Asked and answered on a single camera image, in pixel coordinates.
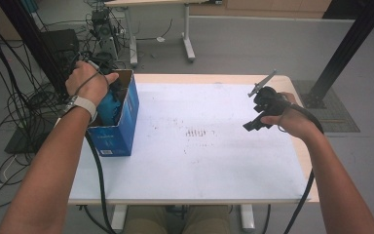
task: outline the metal tool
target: metal tool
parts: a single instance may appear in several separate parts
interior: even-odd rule
[[[269,81],[276,75],[277,71],[274,69],[273,72],[268,75],[266,78],[264,78],[259,83],[254,84],[254,89],[251,91],[250,94],[247,94],[249,98],[251,98],[253,95],[257,94],[261,88],[263,88]]]

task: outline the floor mat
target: floor mat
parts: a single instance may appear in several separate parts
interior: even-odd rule
[[[299,95],[307,94],[316,81],[292,81],[293,86]],[[326,133],[359,133],[360,129],[357,127],[354,119],[349,114],[345,105],[337,97],[333,89],[330,89],[323,99],[326,108],[316,109],[307,108],[314,114],[323,126]]]

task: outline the wristwatch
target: wristwatch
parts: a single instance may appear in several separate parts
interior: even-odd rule
[[[59,112],[59,118],[62,118],[66,113],[68,113],[69,110],[74,108],[75,106],[81,106],[84,109],[88,110],[91,114],[91,121],[92,123],[95,120],[96,117],[96,107],[93,104],[92,101],[78,97],[78,96],[72,96],[69,98],[68,103],[66,103],[65,107]]]

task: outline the open box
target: open box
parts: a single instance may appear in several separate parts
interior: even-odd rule
[[[123,89],[127,89],[121,104],[118,124],[88,127],[93,144],[102,157],[131,156],[132,142],[138,113],[138,94],[132,70],[119,70]]]

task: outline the person's leg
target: person's leg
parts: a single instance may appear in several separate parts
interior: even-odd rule
[[[124,234],[167,234],[166,207],[129,206]]]
[[[227,206],[190,206],[183,234],[230,234]]]

